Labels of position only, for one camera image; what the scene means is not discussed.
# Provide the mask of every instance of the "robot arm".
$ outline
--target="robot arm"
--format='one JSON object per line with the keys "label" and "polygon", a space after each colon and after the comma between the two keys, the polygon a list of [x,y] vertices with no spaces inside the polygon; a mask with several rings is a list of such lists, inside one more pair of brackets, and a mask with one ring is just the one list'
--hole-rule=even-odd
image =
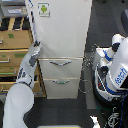
{"label": "robot arm", "polygon": [[41,48],[40,45],[31,45],[21,62],[16,83],[11,87],[6,97],[3,128],[27,128],[23,117],[34,104],[34,94],[32,92],[34,71]]}

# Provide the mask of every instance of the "green label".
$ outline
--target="green label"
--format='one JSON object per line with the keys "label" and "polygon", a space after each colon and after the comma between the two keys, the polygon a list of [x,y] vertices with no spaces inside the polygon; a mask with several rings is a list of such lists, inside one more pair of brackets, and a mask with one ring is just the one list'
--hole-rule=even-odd
{"label": "green label", "polygon": [[2,57],[6,57],[6,55],[1,55]]}
{"label": "green label", "polygon": [[9,36],[9,38],[14,38],[13,33],[9,33],[8,36]]}
{"label": "green label", "polygon": [[14,54],[15,58],[24,58],[25,55],[26,53],[15,53]]}
{"label": "green label", "polygon": [[42,5],[41,11],[45,13],[47,11],[47,7],[45,5]]}
{"label": "green label", "polygon": [[59,82],[58,84],[65,84],[65,82]]}

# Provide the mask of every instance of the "white cabinet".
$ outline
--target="white cabinet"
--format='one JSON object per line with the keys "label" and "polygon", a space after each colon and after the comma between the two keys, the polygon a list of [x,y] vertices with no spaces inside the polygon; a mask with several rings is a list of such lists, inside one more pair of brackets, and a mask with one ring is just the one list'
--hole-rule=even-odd
{"label": "white cabinet", "polygon": [[92,0],[25,2],[32,29],[33,10],[37,38],[43,46],[39,63],[47,98],[77,98]]}

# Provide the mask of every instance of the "sticker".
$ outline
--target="sticker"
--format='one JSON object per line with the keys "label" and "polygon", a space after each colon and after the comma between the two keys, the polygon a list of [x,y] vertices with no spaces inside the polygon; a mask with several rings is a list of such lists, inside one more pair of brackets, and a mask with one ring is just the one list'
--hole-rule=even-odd
{"label": "sticker", "polygon": [[127,75],[128,75],[128,70],[122,64],[120,64],[116,71],[115,76],[113,77],[113,81],[115,85],[117,87],[121,87]]}
{"label": "sticker", "polygon": [[39,16],[49,17],[50,16],[50,6],[48,3],[38,3]]}
{"label": "sticker", "polygon": [[14,38],[13,33],[9,33],[8,36],[9,36],[9,38]]}
{"label": "sticker", "polygon": [[14,54],[15,58],[24,58],[25,55],[26,53],[15,53]]}
{"label": "sticker", "polygon": [[2,57],[6,57],[6,55],[1,55]]}

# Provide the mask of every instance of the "black joint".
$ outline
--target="black joint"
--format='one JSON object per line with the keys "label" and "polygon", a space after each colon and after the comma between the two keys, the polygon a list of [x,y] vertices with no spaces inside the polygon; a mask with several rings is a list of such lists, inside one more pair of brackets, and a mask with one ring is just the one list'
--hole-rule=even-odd
{"label": "black joint", "polygon": [[26,73],[25,72],[23,72],[23,75],[22,75],[22,77],[25,77],[26,76]]}
{"label": "black joint", "polygon": [[102,66],[101,67],[101,72],[108,72],[108,67],[107,66]]}
{"label": "black joint", "polygon": [[34,43],[34,47],[39,46],[39,45],[40,45],[40,42],[35,41],[35,43]]}
{"label": "black joint", "polygon": [[20,69],[20,71],[19,71],[19,74],[18,74],[18,79],[21,77],[22,72],[23,72],[23,68],[22,68],[22,69]]}
{"label": "black joint", "polygon": [[36,59],[34,57],[31,57],[29,60],[30,66],[34,67],[35,63],[36,63]]}
{"label": "black joint", "polygon": [[112,45],[112,50],[114,51],[114,52],[117,52],[117,50],[118,50],[118,47],[120,46],[120,43],[115,43],[115,44],[113,44]]}
{"label": "black joint", "polygon": [[31,16],[32,16],[32,23],[34,23],[34,16],[33,16],[33,12],[31,11]]}

